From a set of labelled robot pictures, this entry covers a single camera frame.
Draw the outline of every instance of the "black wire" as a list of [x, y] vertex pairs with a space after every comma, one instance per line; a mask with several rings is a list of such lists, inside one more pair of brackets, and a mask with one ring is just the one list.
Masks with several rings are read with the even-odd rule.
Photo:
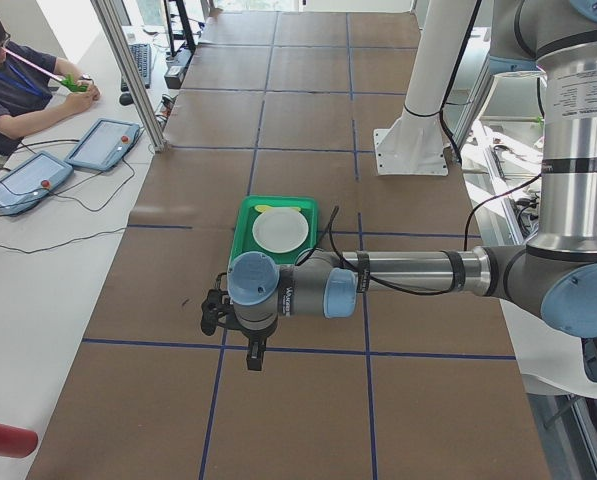
[[27, 150], [29, 150], [29, 151], [30, 151], [31, 153], [33, 153], [34, 155], [36, 154], [36, 152], [35, 152], [34, 150], [32, 150], [31, 148], [29, 148], [29, 146], [25, 145], [25, 144], [24, 144], [24, 143], [22, 143], [22, 142], [20, 142], [20, 144], [22, 145], [22, 147], [19, 147], [21, 150], [24, 148], [24, 149], [27, 149]]
[[445, 112], [443, 110], [440, 111], [440, 127], [442, 128], [442, 131], [445, 132], [445, 135], [449, 139], [449, 143], [451, 143], [451, 148], [453, 149], [454, 153], [456, 154], [458, 163], [460, 165], [462, 165], [462, 153], [460, 152], [460, 148], [458, 148], [458, 144], [456, 143], [456, 140], [454, 139], [453, 132], [449, 129], [449, 126], [447, 126], [447, 123], [445, 122]]
[[454, 139], [453, 132], [449, 129], [449, 127], [447, 126], [447, 123], [445, 122], [444, 108], [445, 108], [445, 105], [447, 105], [447, 103], [448, 103], [447, 101], [449, 100], [449, 96], [451, 95], [451, 89], [453, 88], [454, 82], [456, 81], [456, 76], [458, 75], [458, 69], [460, 68], [460, 63], [465, 54], [465, 50], [467, 49], [467, 44], [469, 43], [469, 38], [471, 37], [471, 32], [474, 28], [474, 24], [476, 23], [476, 17], [478, 17], [478, 11], [480, 10], [481, 4], [482, 4], [482, 0], [478, 0], [476, 2], [476, 4], [474, 5], [474, 10], [471, 13], [471, 18], [469, 19], [469, 25], [467, 26], [467, 31], [465, 32], [465, 35], [462, 39], [462, 43], [460, 45], [458, 57], [456, 58], [456, 62], [454, 63], [453, 71], [451, 72], [451, 76], [449, 77], [449, 83], [447, 84], [447, 89], [445, 90], [445, 96], [442, 99], [440, 110], [438, 110], [436, 113], [432, 113], [432, 114], [420, 114], [420, 113], [412, 112], [411, 110], [409, 110], [409, 108], [407, 108], [406, 97], [405, 97], [404, 107], [405, 107], [405, 110], [407, 112], [409, 112], [411, 115], [413, 115], [415, 117], [421, 117], [421, 118], [433, 117], [434, 115], [440, 116], [440, 126], [442, 127], [442, 131], [445, 132], [445, 135], [449, 139], [449, 143], [451, 143], [451, 148], [453, 149], [454, 154], [456, 155], [456, 158], [458, 159], [458, 163], [460, 163], [460, 164], [462, 164], [462, 154], [460, 153], [460, 148], [458, 148], [458, 144], [456, 143], [456, 140]]
[[[334, 251], [334, 253], [336, 254], [336, 256], [338, 257], [338, 259], [340, 260], [340, 264], [342, 266], [345, 266], [346, 268], [348, 268], [349, 270], [355, 272], [356, 274], [359, 274], [360, 272], [358, 272], [358, 269], [351, 263], [349, 262], [342, 253], [340, 253], [340, 251], [336, 248], [336, 244], [334, 243], [334, 236], [333, 236], [333, 224], [334, 224], [334, 219], [336, 218], [336, 215], [338, 214], [339, 211], [339, 207], [338, 205], [336, 205], [333, 209], [333, 211], [331, 212], [331, 217], [329, 218], [329, 222], [327, 223], [327, 228], [325, 230], [325, 232], [329, 233], [329, 243], [331, 244], [331, 248]], [[418, 296], [423, 296], [423, 297], [431, 297], [431, 296], [436, 296], [436, 295], [444, 295], [445, 293], [449, 293], [452, 292], [453, 290], [441, 290], [441, 291], [431, 291], [431, 292], [419, 292], [416, 290], [409, 290], [408, 288], [404, 287], [403, 285], [399, 285], [397, 283], [392, 283], [392, 282], [388, 282], [386, 280], [382, 280], [380, 278], [376, 278], [373, 275], [369, 275], [369, 279], [384, 286], [387, 288], [390, 288], [392, 290], [396, 290], [398, 292], [403, 292], [403, 293], [408, 293], [410, 295], [418, 295]]]
[[104, 231], [104, 232], [94, 233], [93, 235], [88, 235], [86, 237], [72, 238], [71, 240], [67, 240], [66, 242], [63, 242], [63, 243], [59, 243], [57, 245], [52, 245], [50, 247], [37, 248], [36, 250], [23, 250], [22, 248], [9, 247], [7, 245], [1, 245], [1, 244], [0, 244], [0, 248], [3, 248], [5, 250], [9, 250], [11, 252], [24, 253], [25, 255], [33, 255], [34, 253], [47, 252], [47, 251], [53, 250], [55, 248], [64, 247], [65, 245], [69, 245], [70, 243], [78, 242], [80, 240], [89, 240], [91, 238], [99, 237], [101, 235], [114, 234], [114, 233], [122, 232], [126, 228], [127, 227], [121, 227], [121, 228], [117, 228], [116, 230], [107, 230], [107, 231]]
[[[80, 205], [81, 205], [81, 206], [82, 206], [82, 207], [83, 207], [85, 210], [88, 210], [88, 211], [90, 211], [90, 212], [93, 212], [93, 213], [99, 212], [99, 211], [101, 211], [103, 208], [105, 208], [105, 207], [106, 207], [106, 206], [109, 204], [109, 202], [111, 202], [111, 200], [112, 200], [112, 199], [113, 199], [113, 198], [116, 196], [116, 194], [117, 194], [117, 193], [120, 191], [120, 189], [121, 189], [123, 186], [125, 186], [125, 185], [126, 185], [128, 182], [129, 182], [129, 180], [131, 180], [132, 178], [134, 178], [134, 177], [136, 176], [136, 171], [134, 170], [134, 168], [133, 168], [133, 167], [132, 167], [132, 166], [131, 166], [129, 163], [127, 163], [127, 161], [126, 161], [124, 158], [122, 158], [121, 160], [122, 160], [122, 162], [123, 162], [125, 165], [127, 165], [127, 166], [129, 167], [129, 169], [131, 170], [131, 175], [130, 175], [130, 176], [127, 178], [127, 179], [125, 179], [125, 180], [124, 180], [124, 181], [123, 181], [123, 182], [122, 182], [122, 183], [121, 183], [121, 184], [120, 184], [120, 185], [119, 185], [119, 186], [116, 188], [116, 190], [114, 190], [114, 192], [113, 192], [113, 193], [111, 194], [111, 196], [110, 196], [110, 197], [107, 199], [107, 201], [105, 201], [105, 203], [103, 203], [103, 204], [102, 204], [100, 207], [98, 207], [98, 208], [91, 208], [91, 207], [88, 207], [88, 206], [87, 206], [87, 205], [85, 205], [85, 204], [84, 204], [84, 203], [83, 203], [83, 202], [82, 202], [80, 199], [78, 199], [78, 198], [75, 198], [75, 197], [70, 197], [70, 196], [67, 196], [67, 195], [62, 195], [62, 194], [63, 194], [64, 192], [68, 191], [68, 190], [71, 190], [72, 188], [75, 188], [75, 187], [77, 187], [78, 185], [82, 185], [83, 183], [85, 183], [85, 182], [87, 182], [87, 181], [91, 180], [92, 178], [96, 178], [98, 175], [101, 175], [103, 172], [98, 172], [98, 173], [97, 173], [97, 174], [95, 174], [95, 175], [92, 175], [92, 176], [90, 176], [90, 177], [87, 177], [87, 178], [85, 178], [85, 179], [81, 180], [80, 182], [76, 183], [75, 185], [72, 185], [72, 186], [70, 186], [70, 187], [68, 187], [68, 188], [66, 188], [66, 189], [64, 189], [64, 190], [62, 190], [62, 191], [60, 191], [60, 192], [57, 192], [57, 193], [48, 192], [48, 196], [57, 197], [57, 198], [63, 198], [63, 199], [67, 199], [67, 200], [73, 200], [73, 201], [75, 201], [76, 203], [80, 204]], [[6, 184], [5, 184], [3, 181], [2, 181], [2, 180], [0, 180], [0, 185], [2, 185], [2, 186], [3, 186], [3, 187], [4, 187], [4, 188], [7, 190], [7, 191], [9, 191], [9, 193], [11, 193], [12, 195], [16, 195], [16, 196], [24, 196], [24, 195], [29, 195], [29, 194], [32, 194], [33, 192], [36, 192], [36, 191], [38, 191], [38, 190], [44, 190], [44, 188], [35, 188], [34, 190], [31, 190], [31, 191], [29, 191], [29, 192], [19, 193], [19, 192], [14, 192], [13, 190], [11, 190], [11, 189], [10, 189], [10, 188], [9, 188], [9, 187], [8, 187], [8, 186], [7, 186], [7, 185], [6, 185]], [[35, 202], [38, 202], [38, 199], [37, 199], [37, 198], [33, 198], [33, 199], [31, 199], [31, 200], [26, 200], [26, 201], [20, 202], [18, 205], [24, 205], [24, 204], [26, 204], [26, 203], [35, 203]], [[0, 214], [0, 217], [10, 217], [10, 216], [11, 216], [11, 215], [10, 215], [10, 214], [7, 214], [7, 213]]]
[[451, 105], [451, 106], [464, 107], [464, 106], [466, 106], [466, 105], [471, 105], [472, 103], [474, 103], [474, 102], [473, 102], [473, 101], [464, 102], [464, 103], [445, 102], [445, 105]]
[[21, 147], [16, 148], [16, 150], [14, 150], [14, 153], [19, 152], [20, 150], [23, 149], [27, 149], [27, 150], [31, 150], [29, 147], [36, 147], [38, 145], [49, 145], [52, 143], [78, 143], [80, 140], [76, 139], [76, 138], [60, 138], [60, 139], [56, 139], [56, 140], [44, 140], [42, 142], [33, 142], [33, 143], [27, 143], [24, 144], [22, 142], [20, 142], [20, 145], [22, 145]]
[[327, 226], [320, 234], [320, 237], [318, 237], [316, 244], [313, 247], [311, 247], [311, 250], [309, 250], [309, 253], [305, 257], [301, 258], [298, 262], [296, 262], [297, 267], [299, 267], [300, 265], [305, 263], [307, 260], [309, 260], [311, 258], [311, 256], [314, 254], [314, 252], [318, 249], [318, 245], [320, 245], [320, 243], [322, 242], [322, 239], [325, 238], [325, 235], [327, 235], [327, 232], [329, 230], [331, 230], [332, 225], [334, 223], [334, 219], [336, 218], [336, 215], [338, 215], [338, 210], [340, 210], [340, 207], [338, 207], [338, 205], [336, 205], [334, 207], [333, 211], [331, 212], [331, 217], [329, 217], [329, 222], [327, 222]]
[[522, 221], [522, 214], [525, 213], [525, 211], [531, 207], [533, 207], [533, 205], [527, 205], [525, 207], [522, 207], [518, 211], [518, 214], [516, 215], [516, 220], [518, 221], [518, 226], [520, 227], [520, 230], [522, 230], [522, 233], [524, 236], [527, 236], [529, 234], [529, 229], [525, 226], [525, 222]]
[[121, 159], [121, 161], [122, 161], [122, 162], [123, 162], [125, 165], [127, 165], [127, 166], [129, 167], [129, 169], [131, 170], [131, 175], [130, 175], [128, 178], [126, 178], [126, 179], [125, 179], [125, 180], [124, 180], [124, 181], [123, 181], [123, 182], [122, 182], [122, 183], [121, 183], [121, 184], [118, 186], [118, 188], [116, 188], [116, 190], [114, 190], [114, 193], [112, 193], [112, 194], [111, 194], [111, 196], [110, 196], [110, 197], [109, 197], [109, 198], [108, 198], [108, 199], [105, 201], [105, 203], [103, 203], [103, 204], [102, 204], [100, 207], [98, 207], [98, 208], [91, 208], [91, 207], [88, 207], [87, 205], [85, 205], [85, 204], [82, 202], [82, 200], [80, 200], [80, 199], [78, 199], [78, 198], [76, 198], [76, 197], [70, 197], [70, 196], [67, 196], [67, 195], [62, 195], [62, 192], [61, 192], [61, 193], [53, 193], [53, 192], [49, 192], [49, 195], [50, 195], [50, 196], [52, 196], [52, 197], [64, 198], [64, 199], [67, 199], [67, 200], [73, 200], [74, 202], [76, 202], [76, 203], [80, 204], [80, 205], [82, 206], [82, 208], [84, 208], [85, 210], [87, 210], [87, 211], [89, 211], [89, 212], [93, 212], [93, 213], [99, 212], [99, 211], [101, 211], [103, 208], [105, 208], [107, 205], [109, 205], [109, 202], [111, 202], [111, 200], [112, 200], [112, 199], [113, 199], [113, 198], [116, 196], [116, 194], [117, 194], [117, 193], [120, 191], [120, 189], [121, 189], [122, 187], [124, 187], [124, 186], [127, 184], [127, 182], [129, 182], [129, 180], [131, 180], [132, 178], [134, 178], [134, 177], [136, 176], [136, 170], [134, 170], [134, 168], [133, 168], [133, 167], [132, 167], [130, 164], [128, 164], [128, 163], [125, 161], [125, 159], [124, 159], [124, 158], [123, 158], [123, 159]]
[[536, 99], [538, 100], [540, 115], [542, 115], [542, 118], [545, 118], [545, 109], [542, 106], [542, 95], [540, 93], [540, 77], [536, 79]]
[[514, 193], [514, 192], [516, 192], [518, 190], [521, 190], [521, 189], [525, 188], [528, 185], [531, 185], [536, 180], [538, 180], [541, 176], [542, 176], [541, 174], [538, 174], [535, 177], [527, 180], [525, 183], [522, 183], [522, 184], [518, 185], [517, 187], [512, 188], [511, 190], [507, 190], [504, 193], [500, 193], [498, 195], [494, 195], [493, 197], [488, 198], [487, 200], [484, 200], [484, 201], [480, 202], [478, 205], [476, 205], [471, 210], [471, 213], [467, 217], [467, 223], [465, 224], [465, 237], [464, 237], [464, 241], [463, 241], [463, 244], [462, 244], [463, 245], [462, 246], [463, 251], [467, 250], [467, 243], [469, 241], [469, 224], [471, 223], [471, 219], [473, 218], [473, 216], [476, 214], [476, 210], [478, 210], [480, 207], [482, 207], [487, 202], [491, 202], [492, 200], [496, 200], [497, 198], [504, 197], [504, 196], [509, 195], [511, 193]]

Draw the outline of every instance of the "green object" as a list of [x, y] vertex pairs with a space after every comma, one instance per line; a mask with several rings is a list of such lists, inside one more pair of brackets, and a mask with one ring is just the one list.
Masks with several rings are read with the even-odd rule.
[[[261, 213], [256, 209], [260, 205], [270, 207], [300, 208], [300, 213], [307, 219], [309, 234], [300, 247], [286, 253], [272, 253], [262, 248], [254, 240], [251, 229], [256, 218]], [[296, 258], [303, 251], [313, 247], [318, 240], [318, 203], [309, 197], [263, 197], [250, 195], [245, 197], [238, 212], [238, 222], [234, 233], [234, 243], [231, 246], [229, 261], [244, 252], [263, 252], [271, 257], [277, 265], [290, 265], [296, 263]]]
[[67, 75], [65, 79], [62, 82], [60, 82], [60, 84], [69, 89], [70, 92], [87, 91], [87, 85], [78, 85], [77, 82], [74, 82], [74, 79], [71, 77], [71, 75]]

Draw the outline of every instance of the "black shirt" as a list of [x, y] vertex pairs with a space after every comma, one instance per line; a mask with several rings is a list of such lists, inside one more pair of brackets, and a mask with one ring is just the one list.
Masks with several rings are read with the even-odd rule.
[[[9, 42], [7, 48], [52, 73], [56, 67], [56, 57], [53, 55], [37, 52], [14, 42]], [[49, 77], [45, 74], [12, 55], [7, 55], [4, 64], [0, 67], [0, 116], [16, 117], [24, 113], [43, 110], [51, 100], [48, 84]], [[20, 140], [12, 140], [0, 133], [0, 154], [11, 155], [18, 147]]]

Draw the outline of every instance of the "blue tablet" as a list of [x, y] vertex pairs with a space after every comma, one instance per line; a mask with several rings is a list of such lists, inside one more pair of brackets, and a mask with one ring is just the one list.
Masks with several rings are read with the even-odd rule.
[[0, 180], [0, 212], [16, 215], [29, 210], [73, 171], [71, 165], [49, 153], [37, 153]]
[[138, 140], [140, 125], [99, 119], [65, 158], [74, 167], [107, 171], [116, 165]]

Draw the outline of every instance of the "label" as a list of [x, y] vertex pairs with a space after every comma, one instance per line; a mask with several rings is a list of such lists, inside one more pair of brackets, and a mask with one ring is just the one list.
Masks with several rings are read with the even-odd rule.
[[545, 123], [597, 117], [597, 70], [549, 79]]
[[294, 277], [293, 270], [287, 267], [280, 267], [280, 278], [278, 279], [278, 313], [285, 317], [294, 314]]

